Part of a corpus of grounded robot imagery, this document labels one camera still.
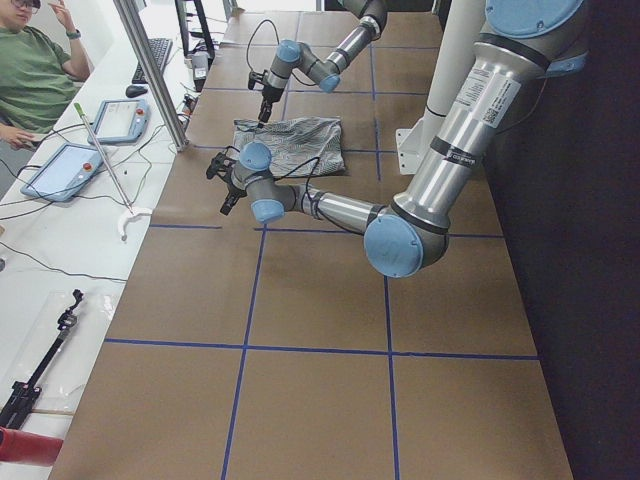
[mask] keyboard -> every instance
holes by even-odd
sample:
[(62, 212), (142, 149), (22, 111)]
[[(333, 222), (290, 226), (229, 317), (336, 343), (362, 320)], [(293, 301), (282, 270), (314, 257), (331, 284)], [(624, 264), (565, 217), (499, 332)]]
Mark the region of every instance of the keyboard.
[[(164, 67), (167, 66), (172, 44), (173, 44), (173, 41), (170, 38), (150, 38), (149, 39), (149, 46), (151, 46), (151, 53), (153, 54), (153, 58), (156, 61), (156, 65), (158, 65), (158, 68), (160, 69), (160, 73), (163, 73)], [(136, 67), (136, 71), (133, 74), (131, 83), (137, 83), (137, 84), (147, 83), (147, 79), (144, 76), (144, 72), (142, 71), (142, 65), (140, 65), (140, 62), (138, 62), (138, 66)]]

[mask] striped fabric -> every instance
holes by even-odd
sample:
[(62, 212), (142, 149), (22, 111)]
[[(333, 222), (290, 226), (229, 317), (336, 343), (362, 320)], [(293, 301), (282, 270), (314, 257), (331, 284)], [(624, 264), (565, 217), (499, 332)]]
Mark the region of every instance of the striped fabric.
[(291, 177), (329, 175), (345, 169), (340, 148), (342, 128), (339, 118), (303, 117), (281, 122), (271, 122), (256, 129), (254, 120), (234, 120), (235, 133), (233, 146), (241, 149), (251, 141), (264, 143), (271, 150), (273, 162), (271, 172), (281, 177), (299, 167), (313, 157), (311, 161)]

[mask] robotic arm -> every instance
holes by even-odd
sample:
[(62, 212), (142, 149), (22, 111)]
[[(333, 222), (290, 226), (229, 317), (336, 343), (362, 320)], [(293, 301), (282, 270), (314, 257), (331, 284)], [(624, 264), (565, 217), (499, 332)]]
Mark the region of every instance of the robotic arm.
[(341, 0), (340, 4), (360, 19), (360, 24), (327, 57), (320, 60), (306, 43), (283, 40), (278, 45), (271, 68), (249, 74), (249, 89), (256, 83), (262, 89), (258, 127), (269, 121), (274, 103), (279, 102), (294, 69), (299, 69), (324, 92), (331, 93), (340, 83), (340, 74), (372, 41), (380, 38), (387, 24), (384, 0)]
[(410, 185), (390, 205), (308, 183), (277, 185), (269, 170), (271, 152), (258, 142), (247, 144), (237, 162), (214, 158), (207, 176), (223, 172), (230, 196), (237, 201), (247, 195), (260, 223), (298, 211), (364, 234), (367, 257), (384, 275), (406, 277), (436, 262), (447, 249), (448, 212), (521, 85), (584, 64), (587, 0), (487, 0), (486, 16), (473, 68)]

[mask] red cylinder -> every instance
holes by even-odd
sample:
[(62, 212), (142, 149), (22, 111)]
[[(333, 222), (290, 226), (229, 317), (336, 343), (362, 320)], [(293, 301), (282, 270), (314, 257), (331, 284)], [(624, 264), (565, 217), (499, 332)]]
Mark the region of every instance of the red cylinder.
[(0, 427), (0, 462), (50, 467), (58, 458), (62, 439)]

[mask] glasses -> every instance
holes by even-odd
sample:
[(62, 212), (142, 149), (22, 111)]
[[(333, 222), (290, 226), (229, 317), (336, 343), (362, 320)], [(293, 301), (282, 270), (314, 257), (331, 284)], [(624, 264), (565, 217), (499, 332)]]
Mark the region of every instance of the glasses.
[(16, 8), (30, 8), (33, 15), (40, 9), (39, 0), (11, 0), (11, 3)]

